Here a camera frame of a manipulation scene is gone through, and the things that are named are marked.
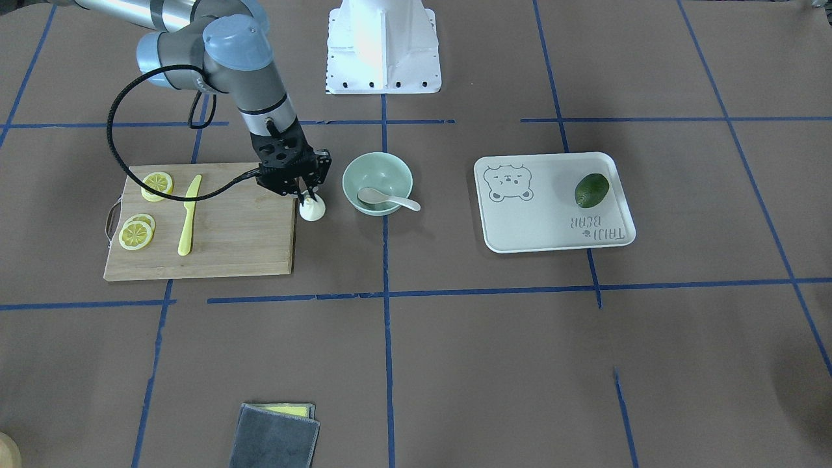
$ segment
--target wooden cutting board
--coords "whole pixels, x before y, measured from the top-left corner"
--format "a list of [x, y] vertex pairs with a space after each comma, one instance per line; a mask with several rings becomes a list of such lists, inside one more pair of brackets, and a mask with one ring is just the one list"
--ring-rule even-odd
[[[235, 162], [134, 166], [131, 170], [140, 179], [156, 171], [171, 174], [173, 195], [183, 197], [197, 174], [202, 175], [199, 194], [204, 195], [253, 168], [254, 163]], [[119, 244], [118, 234], [124, 221], [138, 213], [147, 213], [156, 220], [153, 240], [138, 251], [127, 251]], [[190, 254], [180, 256], [176, 249], [184, 223], [182, 202], [148, 202], [141, 196], [141, 188], [127, 178], [104, 279], [130, 281], [292, 272], [295, 199], [267, 191], [254, 178], [196, 203], [193, 248]]]

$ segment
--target light green bowl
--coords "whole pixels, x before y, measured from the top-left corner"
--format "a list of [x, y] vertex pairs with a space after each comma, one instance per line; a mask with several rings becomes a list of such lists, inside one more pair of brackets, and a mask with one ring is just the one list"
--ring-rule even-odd
[[359, 200], [359, 190], [370, 187], [396, 197], [409, 197], [414, 187], [414, 176], [401, 159], [387, 152], [369, 152], [356, 157], [344, 171], [341, 181], [344, 195], [356, 210], [382, 217], [398, 210], [401, 206], [391, 202], [371, 205]]

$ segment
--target knife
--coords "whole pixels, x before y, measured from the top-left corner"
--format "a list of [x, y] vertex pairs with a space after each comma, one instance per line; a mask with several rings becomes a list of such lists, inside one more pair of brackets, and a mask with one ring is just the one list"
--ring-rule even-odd
[[[196, 194], [200, 191], [200, 182], [202, 182], [202, 175], [196, 174], [185, 196], [196, 197]], [[194, 233], [194, 209], [196, 209], [196, 202], [185, 202], [185, 225], [182, 227], [182, 235], [179, 237], [178, 250], [181, 256], [191, 253], [191, 243]]]

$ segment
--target white spoon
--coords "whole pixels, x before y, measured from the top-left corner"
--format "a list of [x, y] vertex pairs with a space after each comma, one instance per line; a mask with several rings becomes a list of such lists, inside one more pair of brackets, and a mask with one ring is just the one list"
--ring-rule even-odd
[[364, 203], [369, 203], [371, 205], [377, 205], [379, 203], [384, 202], [392, 202], [397, 205], [401, 205], [405, 208], [410, 208], [415, 212], [422, 209], [422, 205], [419, 205], [417, 202], [414, 202], [413, 200], [409, 200], [408, 198], [402, 197], [393, 197], [392, 195], [386, 195], [370, 187], [362, 188], [361, 190], [359, 190], [359, 200]]

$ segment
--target cartoon bear face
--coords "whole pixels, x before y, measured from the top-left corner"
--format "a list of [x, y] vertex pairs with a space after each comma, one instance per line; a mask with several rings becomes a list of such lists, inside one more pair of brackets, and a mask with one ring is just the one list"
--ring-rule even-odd
[[483, 174], [490, 190], [488, 198], [494, 202], [502, 202], [504, 198], [520, 197], [521, 200], [531, 200], [534, 197], [532, 188], [532, 172], [523, 165], [489, 167]]

